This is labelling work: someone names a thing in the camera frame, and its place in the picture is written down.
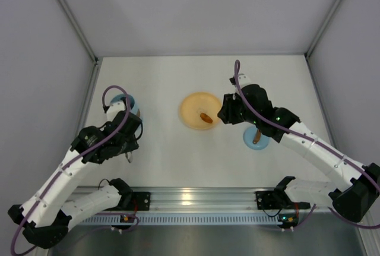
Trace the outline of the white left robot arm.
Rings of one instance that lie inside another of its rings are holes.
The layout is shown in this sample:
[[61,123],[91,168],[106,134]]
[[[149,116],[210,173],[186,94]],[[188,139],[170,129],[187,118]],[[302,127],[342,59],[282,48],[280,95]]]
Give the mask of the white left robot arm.
[[71,143],[63,161],[28,201],[13,205],[8,215],[30,244],[49,249],[76,225],[107,209],[126,210],[132,189],[120,178],[112,179],[85,197],[68,198],[81,181],[104,161],[139,148],[142,120],[128,111],[125,102],[104,107],[107,122],[101,127],[83,128]]

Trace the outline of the brown lid handle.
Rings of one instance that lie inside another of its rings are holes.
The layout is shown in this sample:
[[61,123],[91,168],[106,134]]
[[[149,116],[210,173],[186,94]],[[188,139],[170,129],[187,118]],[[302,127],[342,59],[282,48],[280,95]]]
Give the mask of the brown lid handle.
[[253,144],[258,144],[258,142],[260,141],[260,139],[261,139],[261,131],[258,129],[257,131],[256,131],[256,133],[255,133],[255,135],[254,135],[254,138],[253,138],[253,141],[252,141],[252,143]]

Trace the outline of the brown fried piece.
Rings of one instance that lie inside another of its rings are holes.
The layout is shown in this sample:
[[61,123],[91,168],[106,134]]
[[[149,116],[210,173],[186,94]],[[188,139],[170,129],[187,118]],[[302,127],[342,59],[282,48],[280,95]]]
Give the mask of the brown fried piece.
[[199,116],[200,116],[200,118],[201,118],[204,122],[206,122],[206,123],[208,123],[208,124],[212,124],[212,123],[213,123],[212,118],[211,118],[210,116],[208,116],[206,113],[201,113]]

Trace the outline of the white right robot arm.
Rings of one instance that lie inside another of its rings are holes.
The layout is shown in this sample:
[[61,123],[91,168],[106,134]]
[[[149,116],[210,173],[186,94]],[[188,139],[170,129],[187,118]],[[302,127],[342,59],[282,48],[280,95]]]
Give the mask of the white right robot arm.
[[275,188],[282,203],[310,203],[334,209],[359,223],[379,197],[379,166],[364,165],[339,152],[314,134],[286,108],[274,107],[266,91],[247,84],[223,96],[217,116],[224,124],[248,122],[264,136],[293,150],[320,170],[328,182],[285,177]]

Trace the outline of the light blue lid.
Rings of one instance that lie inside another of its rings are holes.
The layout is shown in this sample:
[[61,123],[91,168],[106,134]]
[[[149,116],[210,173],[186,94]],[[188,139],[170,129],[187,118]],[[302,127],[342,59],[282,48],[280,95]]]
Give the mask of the light blue lid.
[[243,142],[250,149],[263,150],[269,145],[270,139],[256,127],[249,127],[243,133]]

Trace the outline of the metal serving tongs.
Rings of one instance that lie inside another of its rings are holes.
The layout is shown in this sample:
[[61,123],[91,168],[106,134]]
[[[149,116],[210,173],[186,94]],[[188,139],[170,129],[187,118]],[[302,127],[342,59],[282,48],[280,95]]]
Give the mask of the metal serving tongs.
[[126,157],[128,163],[132,163],[132,161],[133,161],[133,155],[132,155],[131,152],[125,153],[125,157]]

